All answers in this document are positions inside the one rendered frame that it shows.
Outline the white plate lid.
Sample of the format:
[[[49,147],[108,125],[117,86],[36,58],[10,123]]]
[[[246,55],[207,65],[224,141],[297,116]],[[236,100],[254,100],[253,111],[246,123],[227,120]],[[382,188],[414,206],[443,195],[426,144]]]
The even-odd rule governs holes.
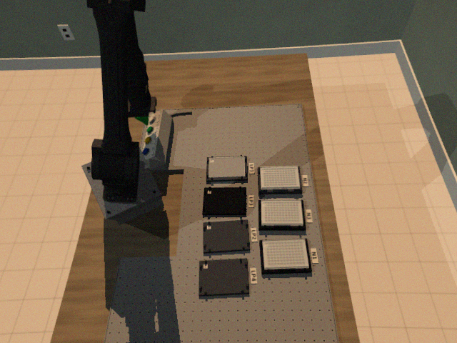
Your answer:
[[[262,199],[262,224],[303,224],[301,199]]]

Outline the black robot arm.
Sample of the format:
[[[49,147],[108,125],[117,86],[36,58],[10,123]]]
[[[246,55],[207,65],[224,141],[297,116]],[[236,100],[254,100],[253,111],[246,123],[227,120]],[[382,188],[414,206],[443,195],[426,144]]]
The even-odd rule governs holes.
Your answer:
[[[139,142],[132,141],[129,131],[128,98],[137,99],[145,90],[151,101],[134,18],[134,11],[145,12],[146,0],[86,1],[99,33],[104,105],[104,137],[93,140],[91,176],[102,180],[104,201],[134,203],[140,154]]]

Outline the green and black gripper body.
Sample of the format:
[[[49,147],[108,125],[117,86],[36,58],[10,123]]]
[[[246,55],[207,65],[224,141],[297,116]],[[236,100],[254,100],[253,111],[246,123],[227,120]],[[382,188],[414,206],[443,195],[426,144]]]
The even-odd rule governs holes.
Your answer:
[[[131,97],[128,98],[128,117],[147,117],[149,113],[143,112],[155,113],[156,104],[157,100],[155,96],[151,96],[151,101],[149,104],[144,90],[144,94],[137,99]]]

